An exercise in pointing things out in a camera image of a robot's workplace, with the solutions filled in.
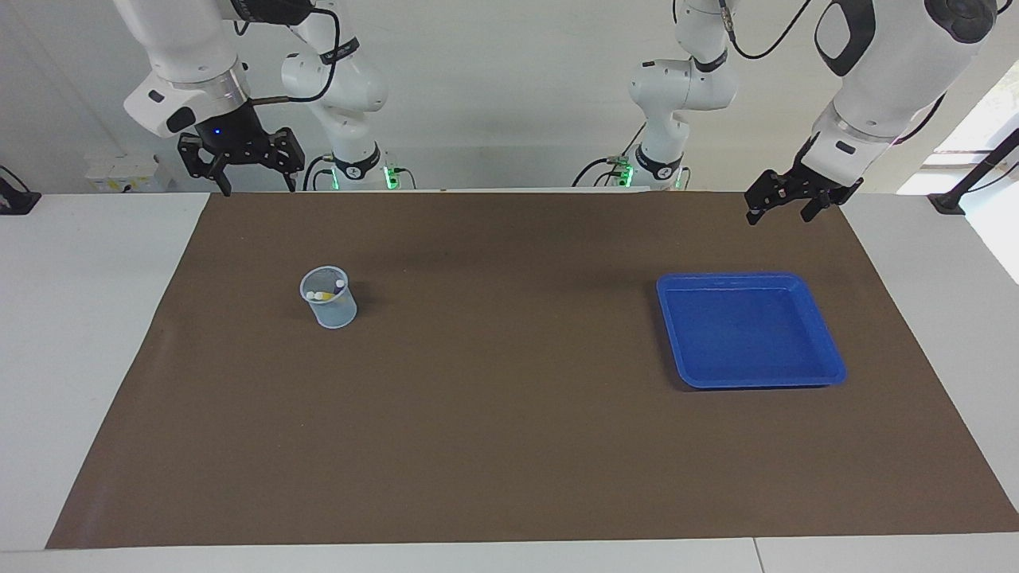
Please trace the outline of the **bright window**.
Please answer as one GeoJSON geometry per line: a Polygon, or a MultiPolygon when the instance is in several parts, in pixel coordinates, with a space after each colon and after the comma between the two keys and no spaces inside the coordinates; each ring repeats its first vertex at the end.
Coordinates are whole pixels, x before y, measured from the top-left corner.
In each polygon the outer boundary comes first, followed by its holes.
{"type": "Polygon", "coordinates": [[[898,195],[945,193],[982,163],[1019,126],[1019,60],[1016,60],[924,160],[898,195]]]}

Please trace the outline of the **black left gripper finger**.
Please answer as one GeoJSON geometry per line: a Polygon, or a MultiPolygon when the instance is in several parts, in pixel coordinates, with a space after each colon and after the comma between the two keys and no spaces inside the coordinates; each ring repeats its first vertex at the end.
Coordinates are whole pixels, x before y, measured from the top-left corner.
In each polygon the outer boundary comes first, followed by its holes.
{"type": "Polygon", "coordinates": [[[808,195],[809,200],[801,210],[804,222],[811,222],[822,211],[845,202],[843,191],[811,191],[808,195]]]}
{"type": "Polygon", "coordinates": [[[746,219],[757,225],[769,210],[801,199],[800,189],[787,188],[789,178],[775,171],[764,171],[746,191],[746,219]]]}

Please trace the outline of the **white socket box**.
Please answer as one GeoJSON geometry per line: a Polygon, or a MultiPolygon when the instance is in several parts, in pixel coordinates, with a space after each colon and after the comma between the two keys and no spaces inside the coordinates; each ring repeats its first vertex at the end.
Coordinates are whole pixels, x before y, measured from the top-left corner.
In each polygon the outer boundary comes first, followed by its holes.
{"type": "Polygon", "coordinates": [[[97,193],[166,193],[174,186],[158,157],[146,154],[90,158],[84,178],[97,193]]]}

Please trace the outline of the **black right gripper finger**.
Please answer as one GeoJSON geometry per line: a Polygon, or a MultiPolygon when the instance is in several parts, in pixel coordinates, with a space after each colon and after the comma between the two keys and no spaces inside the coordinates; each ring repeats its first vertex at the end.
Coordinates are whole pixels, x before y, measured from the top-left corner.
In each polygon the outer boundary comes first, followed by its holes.
{"type": "Polygon", "coordinates": [[[204,142],[199,135],[180,134],[178,136],[178,153],[187,173],[192,178],[214,181],[219,192],[225,197],[232,196],[232,184],[225,174],[228,166],[226,153],[213,152],[208,161],[201,159],[204,142]]]}
{"type": "Polygon", "coordinates": [[[306,168],[306,157],[290,127],[269,135],[269,167],[281,174],[288,192],[296,192],[299,175],[306,168]]]}

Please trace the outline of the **black stand with pole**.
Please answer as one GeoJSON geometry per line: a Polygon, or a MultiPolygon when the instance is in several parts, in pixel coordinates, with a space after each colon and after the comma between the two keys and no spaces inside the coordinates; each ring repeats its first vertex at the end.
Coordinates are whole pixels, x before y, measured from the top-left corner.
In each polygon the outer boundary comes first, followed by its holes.
{"type": "Polygon", "coordinates": [[[940,214],[950,215],[950,216],[964,216],[966,214],[965,210],[961,206],[962,199],[968,195],[968,193],[975,193],[987,189],[998,183],[1004,181],[1009,175],[1015,173],[1019,170],[1019,160],[1014,163],[1010,163],[1004,171],[998,174],[993,179],[984,178],[991,174],[999,166],[1003,166],[1007,163],[1007,159],[1019,148],[1019,127],[1010,131],[1001,140],[986,156],[975,164],[965,174],[964,177],[960,179],[957,184],[954,184],[950,191],[945,193],[929,193],[927,199],[929,203],[938,211],[940,214]]]}

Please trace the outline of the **black table clamp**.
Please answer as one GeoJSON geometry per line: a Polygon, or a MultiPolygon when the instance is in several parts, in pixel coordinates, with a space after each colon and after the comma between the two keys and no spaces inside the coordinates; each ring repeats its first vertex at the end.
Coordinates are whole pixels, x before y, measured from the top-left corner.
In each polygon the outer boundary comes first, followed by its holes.
{"type": "Polygon", "coordinates": [[[41,193],[33,191],[14,171],[0,164],[0,216],[26,215],[40,199],[41,193]]]}

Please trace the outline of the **blue plastic tray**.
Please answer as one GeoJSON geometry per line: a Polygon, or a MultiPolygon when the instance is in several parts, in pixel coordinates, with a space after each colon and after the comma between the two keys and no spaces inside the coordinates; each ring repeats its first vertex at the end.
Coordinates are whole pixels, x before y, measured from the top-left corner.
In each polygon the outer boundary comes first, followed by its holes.
{"type": "Polygon", "coordinates": [[[676,273],[655,287],[674,365],[691,388],[824,388],[847,377],[799,275],[676,273]]]}

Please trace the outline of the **brown table mat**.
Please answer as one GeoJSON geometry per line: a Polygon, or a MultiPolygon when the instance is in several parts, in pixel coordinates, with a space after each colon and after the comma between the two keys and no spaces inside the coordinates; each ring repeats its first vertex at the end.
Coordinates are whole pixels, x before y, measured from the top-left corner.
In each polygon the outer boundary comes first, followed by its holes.
{"type": "Polygon", "coordinates": [[[208,200],[48,548],[1019,531],[850,224],[734,193],[208,200]],[[357,316],[299,287],[341,268],[357,316]],[[789,271],[848,368],[698,392],[654,284],[789,271]]]}

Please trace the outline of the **clear plastic cup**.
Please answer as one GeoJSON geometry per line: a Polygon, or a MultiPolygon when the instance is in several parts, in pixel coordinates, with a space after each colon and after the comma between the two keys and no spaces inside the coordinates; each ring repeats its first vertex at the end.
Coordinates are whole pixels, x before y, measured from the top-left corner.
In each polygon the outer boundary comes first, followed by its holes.
{"type": "Polygon", "coordinates": [[[357,302],[354,301],[352,283],[346,273],[336,266],[319,266],[303,276],[299,293],[303,301],[310,306],[316,322],[324,329],[342,329],[357,316],[357,302]],[[306,300],[308,291],[333,290],[335,280],[343,279],[346,288],[337,298],[326,302],[306,300]]]}

